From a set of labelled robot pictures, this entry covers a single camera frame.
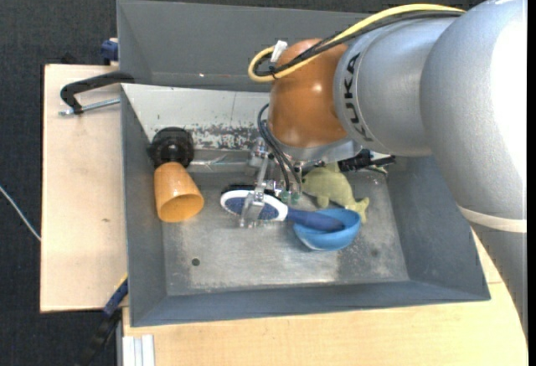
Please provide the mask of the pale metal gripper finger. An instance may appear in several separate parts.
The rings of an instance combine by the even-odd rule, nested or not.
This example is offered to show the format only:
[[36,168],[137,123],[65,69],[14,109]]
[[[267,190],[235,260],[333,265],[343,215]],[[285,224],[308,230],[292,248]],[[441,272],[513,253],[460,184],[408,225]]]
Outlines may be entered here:
[[251,217],[251,212],[253,211],[253,198],[254,195],[252,193],[248,193],[244,197],[239,220],[239,225],[241,228],[250,227],[252,225],[253,218]]
[[253,228],[256,226],[259,216],[265,207],[265,200],[263,194],[254,194],[250,206],[248,208],[248,227]]

